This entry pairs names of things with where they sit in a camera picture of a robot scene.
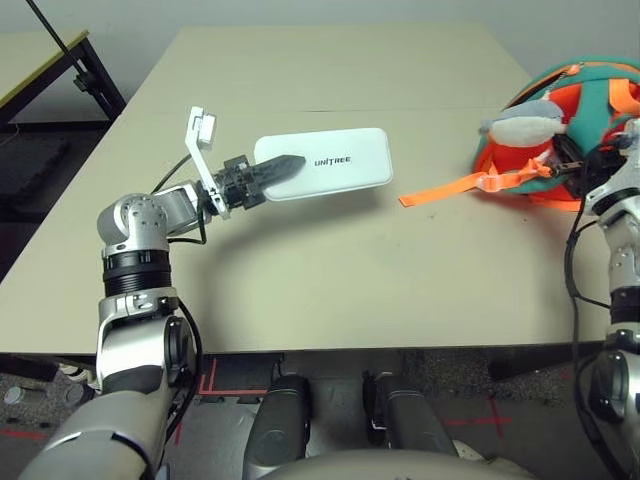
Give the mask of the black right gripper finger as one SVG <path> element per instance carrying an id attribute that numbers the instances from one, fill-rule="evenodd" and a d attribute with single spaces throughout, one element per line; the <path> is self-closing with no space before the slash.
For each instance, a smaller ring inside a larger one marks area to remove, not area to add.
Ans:
<path id="1" fill-rule="evenodd" d="M 583 161 L 581 147 L 568 135 L 556 134 L 552 145 L 559 163 L 576 163 Z"/>
<path id="2" fill-rule="evenodd" d="M 579 175 L 583 167 L 583 160 L 561 161 L 557 158 L 552 158 L 545 163 L 545 168 L 548 170 L 549 176 Z"/>

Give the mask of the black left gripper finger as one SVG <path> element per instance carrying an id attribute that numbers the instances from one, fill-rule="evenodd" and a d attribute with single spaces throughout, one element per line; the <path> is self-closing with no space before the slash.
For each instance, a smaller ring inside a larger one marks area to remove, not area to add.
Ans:
<path id="1" fill-rule="evenodd" d="M 260 188 L 293 179 L 304 168 L 306 158 L 299 155 L 279 155 L 252 167 L 254 180 Z"/>

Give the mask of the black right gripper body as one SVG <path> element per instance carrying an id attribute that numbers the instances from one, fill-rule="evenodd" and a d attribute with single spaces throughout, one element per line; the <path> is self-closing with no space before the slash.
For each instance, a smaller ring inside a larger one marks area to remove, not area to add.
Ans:
<path id="1" fill-rule="evenodd" d="M 617 147 L 602 145 L 566 165 L 566 190 L 575 199 L 605 184 L 626 162 Z"/>

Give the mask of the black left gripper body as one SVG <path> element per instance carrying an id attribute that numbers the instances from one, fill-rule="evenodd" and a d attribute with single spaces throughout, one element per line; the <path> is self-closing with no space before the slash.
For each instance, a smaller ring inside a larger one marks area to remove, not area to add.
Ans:
<path id="1" fill-rule="evenodd" d="M 221 186 L 221 196 L 229 210 L 248 210 L 266 201 L 266 173 L 251 165 L 245 155 L 225 161 L 214 179 Z"/>

